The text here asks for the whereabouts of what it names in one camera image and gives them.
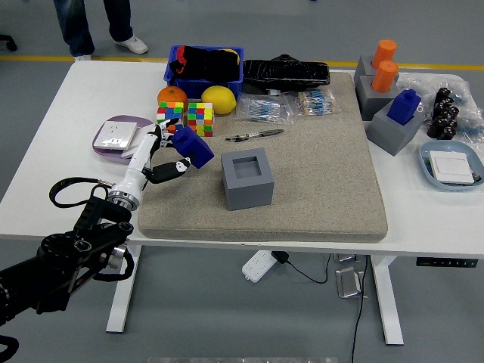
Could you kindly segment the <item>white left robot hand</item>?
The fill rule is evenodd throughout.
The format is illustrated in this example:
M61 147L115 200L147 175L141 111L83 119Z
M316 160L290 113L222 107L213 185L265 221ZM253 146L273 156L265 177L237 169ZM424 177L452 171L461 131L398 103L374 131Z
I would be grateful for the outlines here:
M165 124L170 124L172 120L164 122L163 126L156 125L152 132L148 132L139 144L136 152L131 158L124 179L115 185L108 194L108 199L127 200L132 203L141 202L141 192L147 182L160 184L173 180L183 175L188 167L194 162L196 154L190 152L183 159L165 163L159 166L150 167L151 159L156 151L160 149L161 141L164 141L162 130Z

